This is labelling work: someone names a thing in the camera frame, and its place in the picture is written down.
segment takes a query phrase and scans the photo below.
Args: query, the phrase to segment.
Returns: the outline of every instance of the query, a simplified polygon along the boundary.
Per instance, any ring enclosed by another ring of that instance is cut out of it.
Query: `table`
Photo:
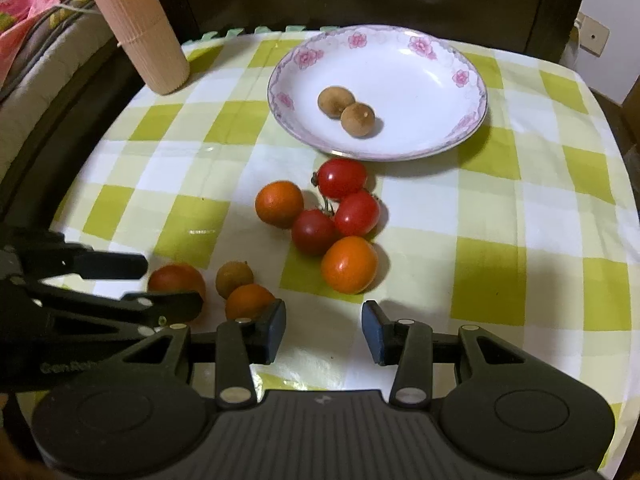
[[[228,260],[287,304],[287,332],[260,388],[380,388],[394,370],[373,364],[358,326],[364,299],[391,318],[437,332],[478,323],[599,391],[617,419],[603,473],[613,476],[640,412],[640,227],[625,167],[600,107],[571,70],[453,43],[478,67],[489,113],[443,154],[368,164],[385,205],[374,236],[374,287],[356,296],[322,282],[289,233],[261,223],[258,190],[309,182],[326,156],[270,115],[267,82],[281,57],[316,32],[205,38],[184,46],[191,78],[157,96],[143,88],[94,150],[52,227],[96,249],[138,251],[151,269],[200,268],[209,299],[196,330],[223,319],[212,285]],[[59,280],[116,296],[143,282]],[[212,392],[211,366],[195,387]],[[434,394],[454,385],[439,365]]]

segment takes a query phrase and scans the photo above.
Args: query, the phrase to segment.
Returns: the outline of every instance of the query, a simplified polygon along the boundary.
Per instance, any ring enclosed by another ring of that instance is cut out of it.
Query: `orange tomato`
[[[255,319],[275,300],[263,286],[257,283],[241,285],[234,290],[226,300],[225,315],[227,319],[248,317]]]
[[[267,184],[255,197],[258,218],[281,229],[290,229],[304,206],[300,188],[288,180]]]
[[[146,284],[149,292],[199,292],[202,301],[207,299],[207,285],[198,269],[189,264],[169,264],[154,270]]]
[[[347,236],[329,248],[322,262],[322,277],[333,290],[357,294],[376,277],[378,254],[373,246],[359,236]]]

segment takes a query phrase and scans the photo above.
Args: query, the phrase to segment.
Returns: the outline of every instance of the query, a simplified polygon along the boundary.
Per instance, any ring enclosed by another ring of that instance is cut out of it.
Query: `tomato stem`
[[[324,195],[321,195],[321,197],[324,200],[324,208],[321,208],[322,212],[327,216],[333,216],[335,214],[334,206],[331,204],[331,202],[329,202],[327,197],[325,197]]]

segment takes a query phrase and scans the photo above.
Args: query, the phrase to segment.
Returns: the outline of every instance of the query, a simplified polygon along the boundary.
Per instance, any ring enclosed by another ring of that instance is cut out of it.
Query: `electrical outlet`
[[[578,13],[576,22],[580,28],[580,46],[600,57],[609,39],[609,29],[581,12]]]

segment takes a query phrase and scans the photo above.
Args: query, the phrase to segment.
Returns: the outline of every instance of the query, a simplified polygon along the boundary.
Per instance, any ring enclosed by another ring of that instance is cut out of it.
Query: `ribbed container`
[[[187,81],[189,63],[158,0],[95,3],[149,88],[164,95]]]

